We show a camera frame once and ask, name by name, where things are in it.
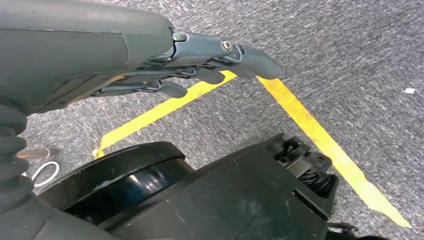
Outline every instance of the gray carpet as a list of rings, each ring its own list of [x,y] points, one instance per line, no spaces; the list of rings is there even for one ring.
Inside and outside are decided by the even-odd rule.
[[[262,49],[413,229],[369,210],[342,180],[334,221],[360,234],[424,239],[424,8],[419,0],[114,0],[165,15],[180,30]],[[195,80],[179,81],[190,86]],[[416,89],[414,94],[403,93]],[[56,147],[60,176],[89,162],[102,135],[166,100],[160,94],[87,99],[33,115],[30,148]],[[108,148],[176,144],[195,168],[284,131],[307,137],[255,79],[237,78]],[[45,160],[34,160],[33,173]],[[42,178],[49,176],[49,170]]]

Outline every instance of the metal rod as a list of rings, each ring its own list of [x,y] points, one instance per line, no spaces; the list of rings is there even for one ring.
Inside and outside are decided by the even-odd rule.
[[[17,153],[17,157],[21,159],[42,159],[55,156],[59,153],[59,150],[55,148],[41,148],[33,150],[22,150]]]

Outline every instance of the robotic finger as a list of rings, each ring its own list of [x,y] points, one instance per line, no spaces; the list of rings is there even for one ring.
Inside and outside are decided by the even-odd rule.
[[[173,46],[167,52],[145,61],[136,71],[92,94],[93,97],[135,92],[162,92],[182,98],[187,90],[168,78],[196,78],[209,84],[221,83],[229,70],[242,78],[275,79],[281,66],[261,50],[233,43],[226,38],[178,32],[172,34]]]

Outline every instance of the yellow tape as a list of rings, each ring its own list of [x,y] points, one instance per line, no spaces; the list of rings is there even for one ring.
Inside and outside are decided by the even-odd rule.
[[[366,179],[359,167],[280,79],[258,79],[318,149],[332,159],[337,171],[370,209],[383,213],[401,227],[411,228],[408,221],[380,190]]]
[[[93,151],[95,158],[104,156],[103,149],[111,146],[112,144],[120,141],[123,138],[137,132],[138,130],[146,127],[147,125],[157,121],[158,119],[172,113],[173,111],[181,108],[182,106],[192,102],[198,97],[216,89],[217,87],[229,82],[237,77],[230,71],[222,71],[225,79],[219,84],[209,84],[201,81],[188,89],[187,95],[182,98],[171,98],[159,104],[155,108],[141,114],[133,120],[125,123],[124,125],[112,130],[101,138],[100,146],[97,150]]]

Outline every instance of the yellow floor line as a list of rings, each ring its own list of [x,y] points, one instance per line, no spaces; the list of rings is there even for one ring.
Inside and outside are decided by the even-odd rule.
[[[260,77],[258,79],[318,149],[332,159],[332,163],[337,171],[370,209],[385,214],[401,227],[411,228],[408,221],[387,200],[380,190],[367,180],[361,169],[359,169],[280,79],[266,80]]]
[[[146,127],[147,125],[155,122],[156,120],[172,113],[173,111],[181,108],[182,106],[190,103],[198,97],[216,89],[217,87],[229,82],[237,77],[230,71],[221,72],[225,75],[224,81],[219,84],[209,84],[201,81],[188,89],[187,95],[183,98],[170,98],[165,102],[159,104],[155,108],[141,114],[133,120],[125,123],[124,125],[112,130],[101,138],[100,146],[93,151],[95,158],[100,158],[105,155],[103,150],[112,144],[120,141],[123,138],[137,132],[138,130]]]

